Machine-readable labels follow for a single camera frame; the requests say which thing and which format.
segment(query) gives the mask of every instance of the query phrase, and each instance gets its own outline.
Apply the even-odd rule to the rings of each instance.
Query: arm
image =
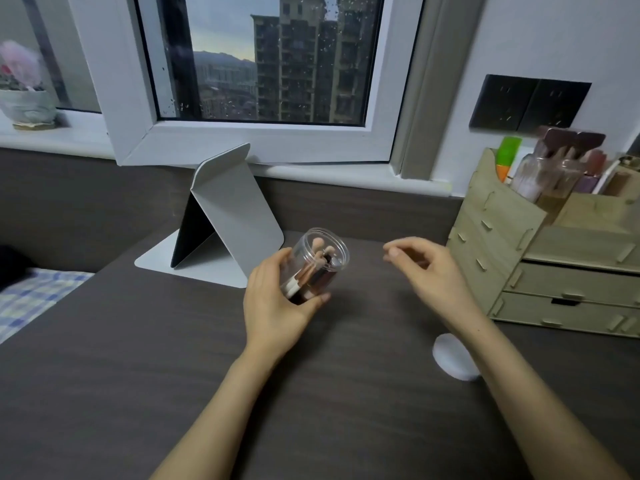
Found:
[[[325,294],[295,306],[279,287],[283,249],[253,270],[244,295],[247,344],[216,394],[152,480],[222,480],[231,475],[246,423],[271,371],[298,341]]]
[[[388,242],[384,249],[384,259],[406,275],[473,356],[536,480],[629,479],[478,309],[448,249],[417,237]]]

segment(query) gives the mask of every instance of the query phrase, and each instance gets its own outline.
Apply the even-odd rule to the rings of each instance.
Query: flower pot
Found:
[[[46,91],[0,89],[0,109],[20,130],[55,127],[56,106]]]

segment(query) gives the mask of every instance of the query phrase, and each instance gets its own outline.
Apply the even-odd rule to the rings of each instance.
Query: hand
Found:
[[[246,350],[278,361],[298,341],[311,318],[330,298],[316,296],[302,305],[294,305],[280,291],[280,264],[291,248],[279,250],[265,259],[249,276],[244,293]]]
[[[471,295],[448,249],[420,237],[405,237],[383,246],[384,260],[404,273],[413,289],[454,333],[487,320]]]

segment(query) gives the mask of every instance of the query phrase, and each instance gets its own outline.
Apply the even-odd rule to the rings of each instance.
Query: person's left hand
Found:
[[[279,250],[265,259],[249,276],[244,293],[246,350],[278,361],[298,341],[311,318],[330,298],[316,296],[302,305],[294,305],[280,291],[280,263],[291,248]]]

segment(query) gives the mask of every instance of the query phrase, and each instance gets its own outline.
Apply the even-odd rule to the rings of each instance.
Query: window sill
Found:
[[[18,131],[0,113],[0,147],[34,152],[59,153],[80,157],[115,159],[101,114],[61,111],[68,127],[43,131]],[[448,197],[448,182],[407,180],[396,177],[386,163],[256,165],[257,177],[297,180],[315,184],[338,185],[408,194]]]

